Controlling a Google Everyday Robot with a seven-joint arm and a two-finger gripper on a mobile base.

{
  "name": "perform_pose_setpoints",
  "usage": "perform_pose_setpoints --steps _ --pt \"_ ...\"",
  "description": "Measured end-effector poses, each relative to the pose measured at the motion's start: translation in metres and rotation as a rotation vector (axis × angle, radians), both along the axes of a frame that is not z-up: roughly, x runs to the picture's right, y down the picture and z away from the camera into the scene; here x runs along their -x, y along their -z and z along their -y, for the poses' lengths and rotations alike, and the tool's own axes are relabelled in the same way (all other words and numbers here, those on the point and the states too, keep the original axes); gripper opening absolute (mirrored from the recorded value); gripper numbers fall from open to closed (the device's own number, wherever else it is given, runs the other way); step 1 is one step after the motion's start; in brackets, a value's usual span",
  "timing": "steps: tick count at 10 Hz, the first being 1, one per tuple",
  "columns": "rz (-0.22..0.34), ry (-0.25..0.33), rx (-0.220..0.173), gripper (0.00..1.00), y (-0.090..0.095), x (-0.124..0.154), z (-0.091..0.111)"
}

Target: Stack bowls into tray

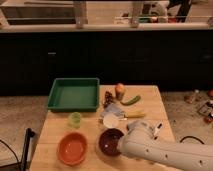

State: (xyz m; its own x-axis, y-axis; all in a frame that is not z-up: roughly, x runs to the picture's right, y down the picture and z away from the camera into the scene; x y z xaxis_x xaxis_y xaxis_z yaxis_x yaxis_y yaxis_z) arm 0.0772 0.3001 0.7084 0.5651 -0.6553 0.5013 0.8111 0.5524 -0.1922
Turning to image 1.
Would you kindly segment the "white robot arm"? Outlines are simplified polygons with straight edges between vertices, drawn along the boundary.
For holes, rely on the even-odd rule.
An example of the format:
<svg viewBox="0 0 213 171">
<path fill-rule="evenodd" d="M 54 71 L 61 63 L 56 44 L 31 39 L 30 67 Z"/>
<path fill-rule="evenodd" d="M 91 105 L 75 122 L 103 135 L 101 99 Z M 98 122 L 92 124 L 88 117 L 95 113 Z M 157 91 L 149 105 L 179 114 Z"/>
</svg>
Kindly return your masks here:
<svg viewBox="0 0 213 171">
<path fill-rule="evenodd" d="M 155 140 L 154 130 L 142 120 L 129 123 L 127 127 L 127 134 L 119 139 L 117 146 L 122 155 L 183 171 L 213 171 L 213 145 Z"/>
</svg>

